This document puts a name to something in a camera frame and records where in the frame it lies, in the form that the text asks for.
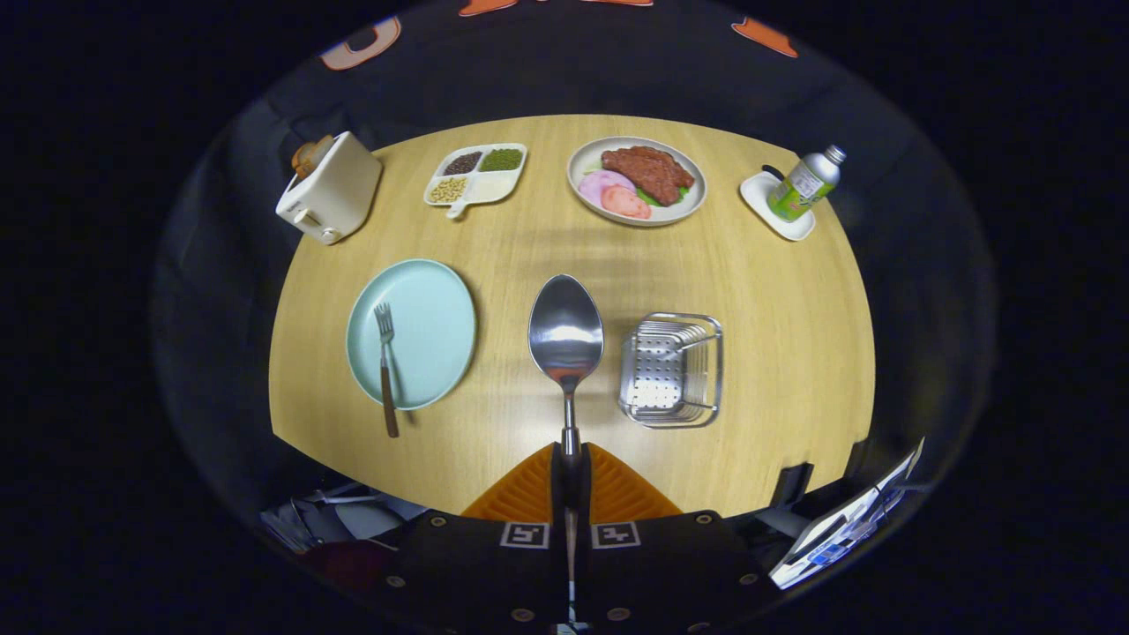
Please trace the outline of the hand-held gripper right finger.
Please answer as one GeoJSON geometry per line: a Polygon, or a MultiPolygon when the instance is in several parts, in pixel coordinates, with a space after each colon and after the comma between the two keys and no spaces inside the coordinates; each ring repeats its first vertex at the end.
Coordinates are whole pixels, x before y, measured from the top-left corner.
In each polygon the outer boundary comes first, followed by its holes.
{"type": "Polygon", "coordinates": [[[726,630],[777,603],[745,539],[683,513],[632,467],[586,444],[578,473],[578,618],[593,630],[726,630]]]}

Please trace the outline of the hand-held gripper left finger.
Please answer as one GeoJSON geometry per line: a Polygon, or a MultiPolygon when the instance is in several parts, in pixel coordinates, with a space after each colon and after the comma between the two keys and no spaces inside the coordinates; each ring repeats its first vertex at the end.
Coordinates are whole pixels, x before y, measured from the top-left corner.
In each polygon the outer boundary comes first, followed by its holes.
{"type": "Polygon", "coordinates": [[[553,630],[568,616],[560,449],[520,461],[462,515],[399,530],[379,606],[418,630],[553,630]]]}

